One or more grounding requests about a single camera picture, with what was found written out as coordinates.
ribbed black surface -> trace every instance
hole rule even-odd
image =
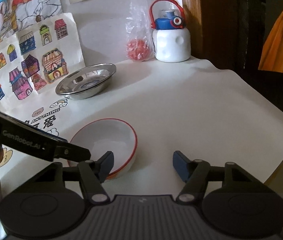
[[[7,240],[16,240],[9,236]],[[211,229],[192,206],[170,196],[117,196],[91,209],[83,223],[60,240],[231,240]],[[279,240],[278,236],[265,240]]]

orange skirt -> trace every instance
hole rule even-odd
[[[266,39],[258,69],[283,73],[283,11]]]

red ball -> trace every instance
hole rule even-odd
[[[127,56],[132,60],[147,60],[150,54],[149,45],[143,40],[132,40],[127,44]]]

white tablecloth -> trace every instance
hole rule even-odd
[[[104,183],[110,196],[176,197],[184,185],[172,166],[176,150],[211,165],[236,162],[262,182],[283,160],[283,112],[233,71],[218,70],[198,59],[116,65],[117,73],[104,92],[81,101],[68,100],[54,114],[53,125],[43,129],[56,128],[59,136],[71,140],[80,128],[97,119],[119,118],[130,123],[138,137],[136,161],[127,174]],[[32,123],[39,117],[32,117],[35,110],[43,107],[45,114],[57,109],[60,104],[50,106],[60,99],[50,91],[39,95],[32,105],[8,114]],[[39,120],[39,128],[44,120]],[[3,194],[48,164],[14,150],[11,160],[0,168]],[[76,183],[67,185],[79,191]]]

pink house drawing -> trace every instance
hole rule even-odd
[[[11,83],[12,91],[19,100],[25,99],[33,91],[28,79],[21,74],[17,67],[9,72],[9,82]]]

